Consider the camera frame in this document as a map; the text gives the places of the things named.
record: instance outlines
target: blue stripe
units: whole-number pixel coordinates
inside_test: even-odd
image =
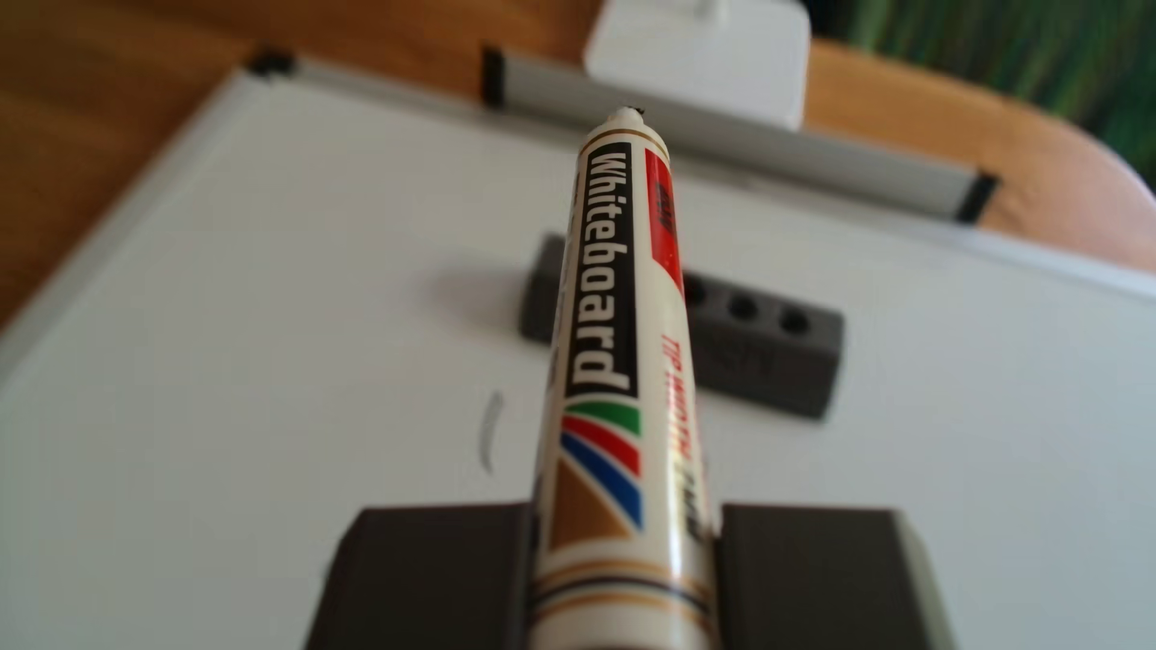
[[[643,527],[643,500],[635,487],[614,465],[610,465],[596,451],[586,443],[578,440],[571,433],[562,433],[562,449],[570,452],[570,457],[594,475],[610,496],[618,502],[618,505],[633,519],[635,525]]]

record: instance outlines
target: dark gray block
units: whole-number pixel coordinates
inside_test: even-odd
[[[526,282],[519,330],[550,342],[565,241],[548,235]],[[687,271],[695,379],[791,413],[821,418],[843,356],[843,315]]]
[[[727,650],[949,650],[922,545],[894,510],[724,505]]]
[[[366,509],[342,538],[306,650],[519,650],[526,503]]]

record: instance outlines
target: red stripe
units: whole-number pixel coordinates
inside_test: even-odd
[[[609,453],[623,467],[630,470],[630,473],[638,475],[638,450],[630,446],[627,441],[588,420],[570,415],[562,419],[562,429]]]

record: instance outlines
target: colored stripe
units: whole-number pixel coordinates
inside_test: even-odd
[[[558,459],[554,483],[554,514],[550,524],[551,552],[593,539],[630,539],[633,532],[627,518],[617,514],[610,500],[602,496],[598,483],[584,479],[578,464]]]
[[[664,612],[675,611],[679,612],[683,618],[694,622],[696,626],[703,629],[706,634],[711,634],[711,623],[705,618],[699,615],[697,612],[681,605],[675,600],[667,600],[661,598],[653,598],[650,596],[642,596],[638,593],[592,593],[588,596],[578,596],[575,598],[568,598],[562,603],[556,605],[550,605],[549,607],[543,607],[538,612],[534,612],[534,622],[532,625],[538,625],[542,620],[548,619],[555,614],[561,614],[568,610],[573,610],[576,607],[587,607],[592,605],[642,605],[644,607],[654,607],[657,610],[662,610]]]
[[[706,589],[703,584],[686,578],[672,575],[670,569],[665,567],[659,567],[658,564],[650,564],[646,562],[632,562],[632,561],[606,561],[606,562],[585,562],[581,564],[576,564],[573,567],[566,567],[565,569],[558,569],[556,571],[546,574],[544,576],[534,581],[534,591],[547,591],[556,586],[568,584],[572,578],[590,577],[593,575],[606,575],[608,573],[630,571],[636,574],[650,574],[657,579],[666,581],[668,583],[676,583],[684,591],[692,593],[695,597],[710,603],[711,590]]]
[[[638,488],[631,483],[614,465],[610,465],[596,451],[577,436],[562,433],[562,449],[578,461],[594,479],[610,493],[610,496],[625,510],[630,519],[639,529],[643,527],[643,503]]]
[[[631,474],[636,477],[638,475],[638,450],[630,446],[627,441],[620,438],[602,427],[599,427],[590,420],[581,420],[578,418],[563,418],[562,430],[578,436],[590,444],[609,453],[615,460],[622,463],[623,467],[630,470]]]
[[[570,584],[565,584],[560,588],[535,594],[533,600],[533,606],[535,608],[541,607],[542,604],[546,603],[547,600],[550,600],[551,598],[561,596],[568,591],[573,591],[576,589],[583,589],[587,586],[607,585],[607,584],[640,586],[643,589],[647,589],[651,591],[659,591],[665,596],[670,596],[677,598],[679,600],[682,600],[683,603],[690,605],[691,607],[694,607],[704,615],[710,615],[711,613],[710,605],[707,605],[704,600],[696,598],[694,594],[687,593],[686,591],[682,591],[679,588],[672,586],[664,582],[649,581],[645,578],[635,578],[628,576],[603,576],[596,578],[575,581]]]
[[[643,426],[638,418],[638,409],[632,406],[613,401],[581,401],[568,406],[566,413],[593,415],[599,420],[617,424],[636,436],[642,435]]]

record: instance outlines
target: brown triangle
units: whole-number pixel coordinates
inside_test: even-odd
[[[565,463],[558,463],[554,486],[550,551],[599,538],[630,538],[630,531]]]

